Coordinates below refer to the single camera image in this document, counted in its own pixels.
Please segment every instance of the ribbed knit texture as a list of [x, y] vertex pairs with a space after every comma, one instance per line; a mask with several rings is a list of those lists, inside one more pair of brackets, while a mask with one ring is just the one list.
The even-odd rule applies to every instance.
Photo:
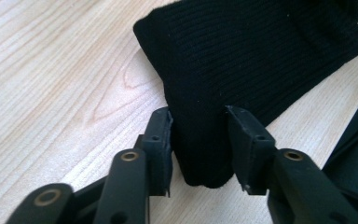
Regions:
[[357, 20], [358, 0], [187, 0], [138, 21], [186, 183], [218, 188], [232, 177], [225, 105], [268, 125], [358, 55]]

